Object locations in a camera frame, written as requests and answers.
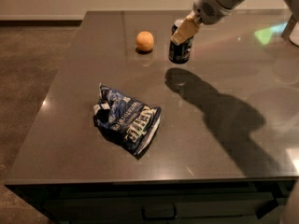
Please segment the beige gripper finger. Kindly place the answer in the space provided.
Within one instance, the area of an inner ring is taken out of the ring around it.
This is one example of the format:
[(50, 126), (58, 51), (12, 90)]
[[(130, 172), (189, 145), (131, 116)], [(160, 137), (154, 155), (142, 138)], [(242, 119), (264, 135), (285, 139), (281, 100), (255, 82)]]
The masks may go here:
[(179, 28), (172, 34), (171, 41), (177, 46), (186, 42), (189, 38), (198, 33), (200, 24), (196, 22), (195, 18), (195, 13), (191, 12), (185, 17)]

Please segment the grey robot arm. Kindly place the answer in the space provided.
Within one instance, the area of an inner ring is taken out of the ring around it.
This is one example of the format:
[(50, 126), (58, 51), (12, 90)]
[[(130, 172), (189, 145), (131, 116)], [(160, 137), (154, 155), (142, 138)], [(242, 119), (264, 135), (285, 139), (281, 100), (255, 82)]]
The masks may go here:
[(299, 0), (194, 0), (192, 11), (183, 20), (171, 37), (171, 40), (180, 45), (194, 36), (201, 24), (211, 25), (228, 16), (238, 8), (288, 8), (296, 21), (299, 21)]

